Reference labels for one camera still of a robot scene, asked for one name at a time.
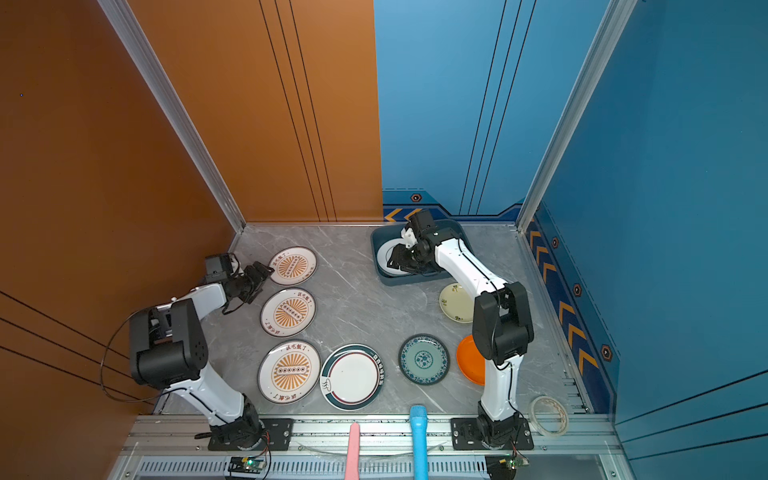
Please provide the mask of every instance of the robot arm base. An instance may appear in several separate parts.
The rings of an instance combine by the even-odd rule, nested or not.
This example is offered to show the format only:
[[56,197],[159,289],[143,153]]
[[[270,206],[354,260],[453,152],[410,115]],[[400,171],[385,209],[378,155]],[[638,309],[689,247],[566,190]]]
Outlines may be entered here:
[[210,426],[208,450],[225,452],[227,450],[253,450],[262,439],[264,427],[259,420],[256,407],[243,395],[243,414],[224,425]]
[[517,450],[532,450],[533,438],[531,427],[520,412],[503,420],[492,420],[478,402],[477,427],[479,438],[484,446],[491,449],[509,447],[510,443]]

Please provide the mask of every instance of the black stripe line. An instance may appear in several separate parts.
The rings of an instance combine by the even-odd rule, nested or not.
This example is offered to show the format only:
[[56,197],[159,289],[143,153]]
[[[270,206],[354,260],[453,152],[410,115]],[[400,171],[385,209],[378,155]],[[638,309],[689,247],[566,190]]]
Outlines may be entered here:
[[290,115],[290,123],[293,124],[293,133],[296,135],[296,144],[299,145],[299,153],[301,154],[301,161],[304,164],[304,173],[306,174],[306,182],[310,185],[310,193],[312,194],[312,201],[315,204],[315,213],[317,214],[317,221],[320,221],[320,210],[317,208],[317,199],[315,198],[315,190],[312,188],[312,182],[310,181],[310,172],[306,169],[306,160],[304,159],[304,152],[301,149],[301,142],[299,142],[299,131],[296,129],[296,122],[293,120],[293,112],[290,110],[290,103],[288,103],[288,92],[286,91],[285,82],[283,82],[283,74],[280,72],[280,64],[277,63],[277,53],[275,53],[275,44],[272,43],[270,26],[266,23],[266,15],[264,14],[264,5],[262,5],[261,0],[259,0],[259,7],[261,8],[261,16],[264,19],[266,36],[270,39],[270,47],[272,47],[272,55],[275,58],[275,65],[277,66],[277,75],[280,77],[280,84],[283,86],[283,95],[285,95],[286,97],[286,106],[288,107],[288,115]]
[[310,94],[310,107],[312,108],[312,116],[315,120],[315,130],[317,131],[317,141],[320,145],[320,157],[323,159],[323,169],[326,171],[326,182],[328,183],[328,195],[331,197],[331,208],[333,208],[333,219],[339,221],[336,216],[336,203],[333,201],[333,189],[331,188],[331,178],[328,175],[328,167],[326,165],[326,154],[323,151],[323,139],[320,137],[320,129],[317,124],[317,114],[315,113],[315,104],[312,100],[312,89],[310,88],[310,78],[306,74],[306,65],[304,64],[304,53],[301,51],[301,41],[299,40],[299,29],[296,27],[296,16],[293,14],[293,2],[288,1],[290,5],[290,16],[293,19],[293,29],[296,31],[296,43],[299,44],[299,56],[301,57],[301,66],[304,69],[304,79],[306,80],[306,91]]
[[[528,27],[525,29],[525,36],[523,37],[523,45],[520,47],[520,55],[518,55],[518,64],[515,66],[515,73],[512,75],[512,84],[509,85],[509,94],[507,95],[507,103],[504,105],[504,113],[502,114],[502,122],[498,126],[498,132],[496,132],[496,141],[493,143],[493,151],[491,152],[491,159],[488,160],[488,169],[485,171],[485,180],[483,180],[482,183],[482,190],[480,190],[480,198],[478,199],[478,207],[475,210],[475,214],[477,214],[480,211],[480,202],[482,202],[482,195],[485,193],[485,184],[488,183],[488,174],[491,173],[491,164],[493,163],[493,156],[496,153],[496,145],[498,145],[498,138],[502,134],[502,126],[504,126],[504,116],[507,114],[507,106],[509,106],[509,98],[512,96],[512,87],[515,86],[515,79],[518,76],[518,68],[520,68],[520,59],[523,56],[523,49],[525,48],[525,40],[528,38],[528,30],[531,28],[531,20],[533,20],[533,12],[536,9],[536,2],[538,0],[534,0],[533,2],[533,8],[531,8],[531,16],[528,18]],[[469,202],[469,207],[472,208],[472,202]]]
[[326,219],[330,220],[331,216],[328,214],[328,206],[326,205],[326,195],[323,193],[323,183],[320,182],[320,172],[317,169],[317,161],[315,160],[315,149],[312,148],[312,138],[310,138],[310,128],[306,125],[306,116],[304,115],[304,106],[301,105],[301,94],[299,93],[299,84],[296,82],[296,73],[293,71],[293,62],[290,60],[290,50],[288,49],[288,41],[286,40],[286,31],[283,29],[283,19],[280,17],[280,9],[277,7],[277,0],[275,0],[275,9],[277,10],[277,21],[280,23],[280,32],[283,33],[283,43],[286,46],[286,54],[288,55],[288,65],[290,66],[290,74],[293,77],[293,87],[296,89],[296,99],[299,101],[299,110],[301,111],[301,119],[304,121],[304,131],[306,132],[306,142],[310,144],[310,155],[312,155],[312,163],[315,165],[315,177],[317,177],[317,187],[320,189],[320,198],[323,200],[323,209],[326,211]]
[[[93,339],[93,338],[91,338],[90,336],[88,336],[88,335],[85,335],[85,334],[84,334],[84,333],[82,333],[82,332],[78,332],[76,329],[74,329],[74,328],[70,327],[70,326],[69,326],[69,325],[67,325],[66,323],[63,323],[63,322],[60,322],[59,320],[56,320],[54,317],[52,317],[52,316],[48,315],[47,313],[43,313],[43,312],[41,312],[40,310],[38,310],[38,309],[34,308],[33,306],[29,305],[28,303],[24,303],[24,302],[22,302],[21,300],[19,300],[19,299],[15,298],[15,297],[13,297],[13,296],[10,296],[10,295],[8,295],[6,292],[3,292],[2,290],[0,290],[0,293],[1,293],[2,295],[4,295],[4,296],[7,296],[9,299],[13,300],[13,301],[14,301],[14,302],[16,302],[16,303],[18,303],[18,304],[20,304],[20,305],[23,305],[23,306],[26,306],[27,308],[29,308],[29,309],[30,309],[30,310],[32,310],[33,312],[36,312],[36,313],[39,313],[40,315],[43,315],[45,318],[47,318],[47,319],[51,320],[52,322],[56,322],[56,323],[58,323],[59,325],[63,326],[65,329],[69,329],[69,330],[71,330],[72,332],[75,332],[75,333],[77,333],[79,336],[83,336],[83,337],[85,337],[85,338],[89,339],[90,341],[92,341],[92,342],[94,342],[94,343],[97,343],[98,345],[101,345],[101,346],[103,346],[104,348],[106,348],[106,347],[107,347],[105,344],[103,344],[103,343],[99,342],[98,340],[96,340],[96,339]],[[112,352],[115,352],[115,353],[117,353],[119,356],[123,357],[123,358],[124,358],[124,359],[126,359],[126,360],[128,360],[128,359],[129,359],[128,357],[126,357],[126,356],[125,356],[125,355],[123,355],[122,353],[118,352],[117,350],[114,350],[114,349],[112,349],[112,348],[110,348],[109,350],[111,350]]]
[[682,429],[682,428],[685,428],[685,427],[690,427],[691,425],[696,425],[698,423],[709,422],[710,420],[722,419],[723,417],[727,417],[727,416],[730,416],[730,415],[736,415],[737,413],[749,412],[750,410],[759,409],[759,408],[762,408],[764,406],[768,406],[768,402],[761,403],[760,405],[754,405],[754,406],[751,406],[751,407],[746,407],[745,409],[741,409],[741,410],[734,410],[733,412],[723,413],[721,415],[715,415],[714,417],[710,417],[708,419],[697,420],[696,422],[686,423],[685,425],[679,425],[679,426],[676,426],[676,427],[672,427],[671,429],[660,430],[659,432],[655,432],[655,433],[649,433],[648,435],[642,435],[642,436],[639,436],[639,437],[635,437],[633,439],[622,440],[621,443],[624,444],[624,443],[627,443],[627,442],[632,442],[634,440],[645,439],[647,437],[651,437],[653,435],[658,435],[660,433],[671,432],[672,430],[677,430],[677,429]]
[[650,415],[651,413],[656,413],[656,412],[658,412],[660,410],[668,409],[671,406],[679,405],[679,404],[681,404],[683,402],[687,402],[688,400],[693,400],[693,399],[695,399],[697,397],[704,396],[704,395],[706,395],[708,393],[716,392],[717,390],[721,390],[721,389],[724,389],[726,387],[729,387],[729,386],[732,386],[732,385],[736,385],[737,383],[741,383],[741,382],[744,382],[745,380],[753,379],[753,378],[755,378],[757,376],[761,376],[761,375],[763,375],[765,373],[768,373],[768,370],[763,370],[762,372],[754,373],[753,375],[750,375],[750,376],[745,376],[742,379],[734,380],[734,381],[732,381],[730,383],[726,383],[725,385],[721,385],[721,386],[716,387],[714,389],[709,389],[706,392],[697,393],[696,395],[690,396],[690,397],[688,397],[686,399],[677,400],[676,402],[672,402],[669,405],[665,405],[663,407],[659,407],[657,409],[650,410],[649,412],[645,412],[645,413],[641,413],[640,415],[636,415],[636,416],[632,417],[631,419],[626,419],[626,420],[622,420],[620,422],[616,422],[615,425],[621,425],[622,423],[630,422],[630,421],[635,420],[635,419],[639,419],[640,417],[643,417],[643,416],[646,416],[646,415]]
[[[45,338],[43,335],[39,335],[39,334],[37,334],[37,333],[35,333],[35,332],[32,332],[31,330],[28,330],[28,329],[24,328],[24,327],[23,327],[23,326],[21,326],[21,325],[16,325],[16,324],[15,324],[15,323],[13,323],[11,320],[8,320],[8,319],[4,319],[4,318],[3,318],[3,317],[1,317],[1,316],[0,316],[0,320],[1,320],[1,321],[3,321],[3,322],[6,322],[8,325],[13,325],[13,326],[15,326],[16,328],[18,328],[18,329],[20,329],[20,330],[23,330],[23,331],[25,331],[26,333],[29,333],[29,334],[31,334],[31,335],[34,335],[34,336],[38,337],[39,339],[43,339],[43,340],[45,340],[45,341],[46,341],[46,342],[48,342],[48,343],[53,343],[53,344],[54,344],[54,345],[56,345],[56,346],[60,346],[62,349],[64,349],[64,350],[67,350],[68,352],[72,352],[72,353],[74,353],[74,354],[75,354],[75,355],[77,355],[77,356],[81,356],[81,357],[83,357],[83,358],[84,358],[84,359],[86,359],[86,360],[90,360],[90,361],[92,361],[93,363],[95,363],[96,365],[99,365],[99,364],[100,364],[100,362],[98,362],[97,360],[94,360],[94,359],[92,359],[91,357],[85,356],[85,355],[83,355],[82,353],[80,353],[80,352],[77,352],[77,351],[75,351],[75,350],[73,350],[73,349],[71,349],[71,348],[68,348],[68,347],[66,347],[66,346],[63,346],[63,345],[62,345],[62,344],[60,344],[60,343],[54,342],[54,341],[53,341],[53,340],[51,340],[51,339]],[[127,375],[127,374],[125,374],[125,373],[121,372],[120,370],[115,370],[115,369],[113,369],[112,367],[110,367],[109,365],[104,365],[104,367],[105,367],[105,369],[110,369],[110,370],[112,370],[113,372],[115,372],[115,373],[119,373],[119,374],[121,374],[121,375],[122,375],[122,376],[124,376],[124,377],[127,377],[127,378],[129,378],[129,379],[133,379],[133,377],[131,377],[130,375]]]
[[641,457],[627,458],[627,460],[629,460],[629,461],[642,460],[643,458],[651,458],[651,457],[658,457],[658,456],[661,456],[661,455],[669,455],[670,453],[687,452],[688,450],[705,449],[706,447],[714,447],[714,446],[717,446],[717,445],[725,445],[727,443],[742,442],[744,440],[760,439],[762,437],[767,437],[767,436],[768,436],[768,433],[760,433],[759,435],[750,435],[748,437],[741,437],[740,439],[723,440],[722,442],[707,443],[706,445],[699,445],[699,446],[696,446],[696,447],[688,447],[687,449],[671,450],[669,452],[654,453],[654,454],[651,454],[651,455],[643,455]]
[[496,32],[496,43],[493,45],[493,55],[491,56],[491,66],[488,68],[488,80],[485,81],[485,92],[482,95],[482,104],[480,105],[480,116],[478,117],[478,127],[475,130],[475,140],[472,142],[472,152],[469,154],[469,166],[467,167],[467,177],[464,179],[464,191],[462,192],[462,202],[458,206],[458,214],[462,214],[462,208],[464,207],[464,196],[467,194],[467,183],[469,182],[469,173],[472,171],[472,157],[475,155],[475,145],[478,141],[478,133],[480,132],[480,120],[482,119],[482,111],[485,109],[485,96],[488,95],[488,84],[491,82],[491,72],[493,71],[493,61],[496,59],[496,48],[498,47],[498,36],[502,34],[502,23],[504,23],[504,12],[507,9],[507,0],[504,0],[504,8],[502,8],[502,19],[498,21],[498,31]]
[[[493,117],[496,114],[496,105],[498,104],[498,94],[499,92],[502,91],[502,84],[504,83],[504,73],[507,70],[507,61],[509,60],[509,52],[510,50],[512,50],[512,40],[515,38],[515,31],[517,30],[518,19],[520,18],[520,8],[522,6],[523,6],[523,2],[522,0],[520,0],[520,3],[518,3],[518,14],[515,16],[515,24],[512,26],[512,35],[509,37],[509,45],[507,46],[507,56],[504,58],[504,67],[502,68],[502,77],[498,81],[498,88],[496,89],[496,99],[493,101],[493,110],[491,111],[491,121],[489,121],[488,123],[488,131],[485,132],[485,142],[482,145],[482,153],[480,154],[480,164],[478,165],[478,173],[475,175],[475,186],[472,188],[472,196],[469,198],[469,206],[467,207],[467,214],[469,214],[469,211],[472,209],[472,201],[475,199],[475,191],[477,190],[477,187],[478,187],[478,179],[480,178],[480,170],[482,169],[482,158],[485,156],[485,148],[488,146],[488,136],[490,136],[491,134],[491,127],[493,126]],[[502,129],[501,124],[498,126],[498,129],[499,130]]]
[[[93,384],[94,384],[94,385],[96,385],[96,386],[100,386],[100,385],[98,384],[98,382],[94,382],[93,380],[90,380],[90,379],[86,379],[86,378],[85,378],[85,377],[83,377],[83,376],[79,376],[77,373],[72,373],[72,372],[69,372],[68,370],[60,369],[60,368],[59,368],[59,367],[57,367],[57,366],[53,366],[53,365],[51,365],[50,363],[46,363],[46,362],[43,362],[42,360],[38,360],[38,359],[36,359],[36,358],[34,358],[34,357],[30,357],[29,355],[25,355],[24,353],[20,353],[20,352],[17,352],[16,350],[12,350],[12,349],[9,349],[7,346],[2,346],[2,345],[0,345],[0,349],[3,349],[3,350],[5,350],[6,352],[15,353],[16,355],[18,355],[18,356],[21,356],[21,357],[24,357],[24,358],[26,358],[27,360],[31,360],[32,362],[37,362],[37,363],[39,363],[39,364],[41,364],[41,365],[49,366],[49,367],[51,367],[51,368],[52,368],[52,369],[54,369],[54,370],[58,370],[59,372],[63,372],[63,373],[66,373],[66,374],[68,374],[68,375],[72,375],[73,377],[79,378],[80,380],[85,380],[85,381],[86,381],[86,382],[88,382],[88,383],[93,383]],[[120,390],[118,390],[118,389],[113,389],[113,388],[111,388],[111,387],[105,387],[105,388],[106,388],[106,389],[109,389],[109,390],[112,390],[113,392],[117,392],[117,393],[120,393],[121,395],[125,395],[125,396],[127,396],[127,397],[131,397],[131,398],[132,398],[132,399],[134,399],[134,400],[139,400],[139,398],[137,398],[137,397],[134,397],[134,396],[133,396],[133,395],[131,395],[130,393],[121,392]]]

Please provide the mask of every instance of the pink foam handle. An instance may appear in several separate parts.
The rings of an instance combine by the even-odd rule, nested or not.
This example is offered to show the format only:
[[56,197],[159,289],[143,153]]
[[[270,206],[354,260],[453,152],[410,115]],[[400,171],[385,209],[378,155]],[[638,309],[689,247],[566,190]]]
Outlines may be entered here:
[[354,422],[349,427],[349,446],[346,448],[346,470],[344,480],[360,480],[357,467],[360,460],[360,424]]

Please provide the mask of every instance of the metal vent grille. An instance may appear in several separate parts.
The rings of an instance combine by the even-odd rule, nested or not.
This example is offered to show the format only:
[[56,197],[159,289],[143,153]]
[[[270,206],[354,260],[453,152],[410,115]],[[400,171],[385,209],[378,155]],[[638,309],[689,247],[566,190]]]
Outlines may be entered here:
[[138,474],[153,477],[210,477],[221,478],[227,474],[229,457],[144,457]]
[[[227,476],[229,457],[163,456],[144,457],[138,468],[138,478],[222,478]],[[305,455],[273,457],[271,480],[301,480],[304,478],[343,478],[346,462]],[[487,478],[485,459],[478,455],[451,456],[445,460],[429,460],[430,478]],[[360,459],[360,478],[413,478],[413,462],[385,458]]]
[[[292,478],[342,478],[346,462],[322,458],[275,459],[270,477],[289,480]],[[474,456],[451,457],[446,460],[432,460],[428,463],[431,478],[487,478],[485,459]],[[411,460],[360,459],[360,478],[412,478]]]

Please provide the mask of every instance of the orange wall panel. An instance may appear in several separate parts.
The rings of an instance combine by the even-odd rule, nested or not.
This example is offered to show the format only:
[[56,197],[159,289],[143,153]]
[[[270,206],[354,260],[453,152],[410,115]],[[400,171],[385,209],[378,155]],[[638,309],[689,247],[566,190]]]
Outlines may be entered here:
[[246,220],[381,218],[372,0],[130,5]]
[[[233,231],[97,2],[9,0],[0,31],[3,476],[95,480],[152,406],[101,393],[103,344]],[[108,386],[156,394],[106,364]]]
[[380,221],[373,1],[292,3],[338,220]]

